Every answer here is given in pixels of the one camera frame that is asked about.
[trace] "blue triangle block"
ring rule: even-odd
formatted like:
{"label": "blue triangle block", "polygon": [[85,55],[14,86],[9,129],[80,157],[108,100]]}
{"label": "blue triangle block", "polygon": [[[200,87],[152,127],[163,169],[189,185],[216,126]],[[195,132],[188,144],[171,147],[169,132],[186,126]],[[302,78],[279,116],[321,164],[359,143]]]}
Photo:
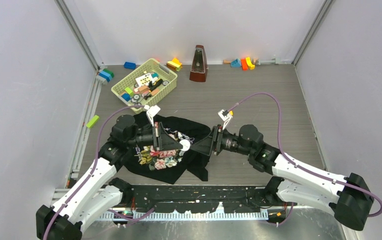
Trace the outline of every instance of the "blue triangle block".
{"label": "blue triangle block", "polygon": [[241,60],[240,59],[235,59],[231,62],[231,67],[233,68],[240,68],[241,67]]}

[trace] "basket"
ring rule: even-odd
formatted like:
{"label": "basket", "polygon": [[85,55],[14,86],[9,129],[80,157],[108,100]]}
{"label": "basket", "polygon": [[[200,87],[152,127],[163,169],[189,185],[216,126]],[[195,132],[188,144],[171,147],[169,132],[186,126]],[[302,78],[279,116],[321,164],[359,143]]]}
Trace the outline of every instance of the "basket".
{"label": "basket", "polygon": [[[118,83],[116,83],[116,85],[114,85],[111,88],[111,91],[126,105],[128,106],[135,105],[135,103],[132,103],[131,101],[126,101],[122,97],[122,94],[125,92],[125,88],[134,89],[134,85],[136,83],[135,79],[144,75],[144,71],[146,71],[147,73],[150,73],[150,72],[157,73],[159,78],[163,79],[164,81],[169,81],[169,83],[166,86],[160,85],[159,86],[160,91],[156,95],[148,98],[147,100],[141,99],[140,103],[142,105],[149,105],[149,106],[156,105],[158,102],[160,102],[160,100],[166,97],[168,93],[170,93],[174,88],[177,87],[178,75],[172,70],[170,70],[169,68],[167,68],[166,66],[160,64],[160,62],[157,61],[156,59],[150,58],[144,64],[142,64],[133,72],[131,72],[129,75],[127,75],[125,78],[123,78]],[[139,114],[144,110],[142,107],[141,108],[133,107],[131,109],[136,114]]]}

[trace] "black cloth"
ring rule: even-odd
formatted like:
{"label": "black cloth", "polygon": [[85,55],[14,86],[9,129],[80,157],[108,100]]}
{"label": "black cloth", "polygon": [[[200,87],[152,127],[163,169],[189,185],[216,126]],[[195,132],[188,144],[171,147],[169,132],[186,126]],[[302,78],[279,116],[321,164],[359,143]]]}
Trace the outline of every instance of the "black cloth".
{"label": "black cloth", "polygon": [[[140,128],[149,127],[150,123],[145,112],[136,114],[133,117]],[[191,143],[196,143],[205,138],[211,131],[204,124],[175,116],[156,115],[154,121],[162,122],[166,132],[178,141],[188,139]],[[209,156],[193,150],[186,152],[180,150],[158,152],[151,146],[143,149],[137,147],[135,150],[136,155],[124,165],[134,174],[174,184],[185,170],[188,170],[201,181],[207,182],[209,180],[209,174],[205,168],[209,162]]]}

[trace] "pink flower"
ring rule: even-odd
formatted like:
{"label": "pink flower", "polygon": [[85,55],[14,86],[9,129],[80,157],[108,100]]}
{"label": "pink flower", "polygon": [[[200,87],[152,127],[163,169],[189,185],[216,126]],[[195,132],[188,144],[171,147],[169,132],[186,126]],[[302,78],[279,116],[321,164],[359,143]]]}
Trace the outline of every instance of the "pink flower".
{"label": "pink flower", "polygon": [[157,162],[154,164],[155,169],[161,170],[166,168],[164,159],[157,159]]}

